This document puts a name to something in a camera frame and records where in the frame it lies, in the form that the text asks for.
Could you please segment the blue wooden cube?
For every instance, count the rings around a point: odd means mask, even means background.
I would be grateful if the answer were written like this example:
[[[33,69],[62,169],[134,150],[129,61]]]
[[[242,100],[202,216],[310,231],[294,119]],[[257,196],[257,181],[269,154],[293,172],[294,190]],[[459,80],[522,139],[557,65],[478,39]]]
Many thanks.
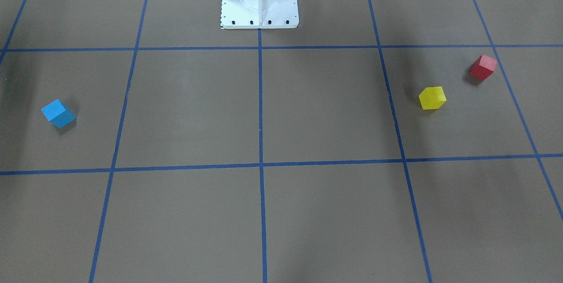
[[[41,112],[48,122],[57,129],[62,129],[76,120],[76,115],[61,100],[56,99],[41,108]]]

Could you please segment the red wooden cube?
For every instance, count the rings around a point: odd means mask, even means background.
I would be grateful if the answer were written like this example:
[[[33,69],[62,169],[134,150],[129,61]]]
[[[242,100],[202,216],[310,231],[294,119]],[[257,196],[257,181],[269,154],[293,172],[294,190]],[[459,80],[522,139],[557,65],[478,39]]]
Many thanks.
[[[470,75],[477,78],[477,80],[484,81],[495,72],[497,66],[497,59],[481,55],[471,65]]]

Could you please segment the yellow wooden cube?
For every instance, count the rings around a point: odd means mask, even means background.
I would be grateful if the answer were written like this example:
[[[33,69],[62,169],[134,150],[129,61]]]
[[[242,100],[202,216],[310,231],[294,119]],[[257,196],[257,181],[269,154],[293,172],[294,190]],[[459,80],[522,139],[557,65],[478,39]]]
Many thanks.
[[[423,110],[435,110],[446,103],[447,98],[442,86],[426,87],[418,96]]]

